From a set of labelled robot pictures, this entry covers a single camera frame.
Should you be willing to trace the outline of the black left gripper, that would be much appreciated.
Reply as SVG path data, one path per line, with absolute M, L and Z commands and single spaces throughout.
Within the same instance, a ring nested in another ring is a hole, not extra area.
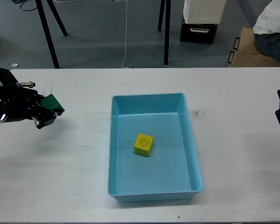
M 63 110 L 40 108 L 46 97 L 27 88 L 0 88 L 0 123 L 33 120 L 38 129 L 51 125 Z

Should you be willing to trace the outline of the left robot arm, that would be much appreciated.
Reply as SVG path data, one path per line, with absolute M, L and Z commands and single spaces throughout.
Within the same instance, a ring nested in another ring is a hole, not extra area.
M 34 87 L 34 82 L 19 82 L 10 70 L 0 68 L 0 123 L 27 119 L 41 129 L 62 115 L 65 109 L 54 95 L 40 95 Z

